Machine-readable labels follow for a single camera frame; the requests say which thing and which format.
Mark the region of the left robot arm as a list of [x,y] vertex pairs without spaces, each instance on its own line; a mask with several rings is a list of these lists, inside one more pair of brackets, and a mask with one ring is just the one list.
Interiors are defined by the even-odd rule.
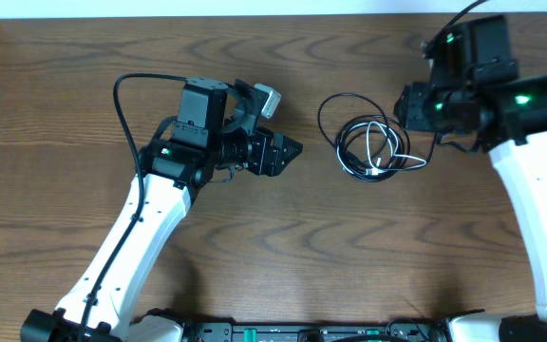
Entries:
[[181,78],[179,111],[162,120],[149,144],[133,147],[136,175],[96,256],[52,313],[33,310],[23,341],[182,341],[173,318],[133,312],[159,254],[217,170],[275,177],[302,145],[259,124],[280,94],[263,84]]

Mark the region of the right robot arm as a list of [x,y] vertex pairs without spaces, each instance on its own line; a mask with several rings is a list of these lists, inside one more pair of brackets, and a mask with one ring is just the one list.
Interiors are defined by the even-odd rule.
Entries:
[[501,15],[453,18],[423,48],[430,79],[405,87],[394,108],[408,130],[472,133],[513,205],[536,295],[532,314],[461,313],[434,341],[547,341],[547,76],[522,78]]

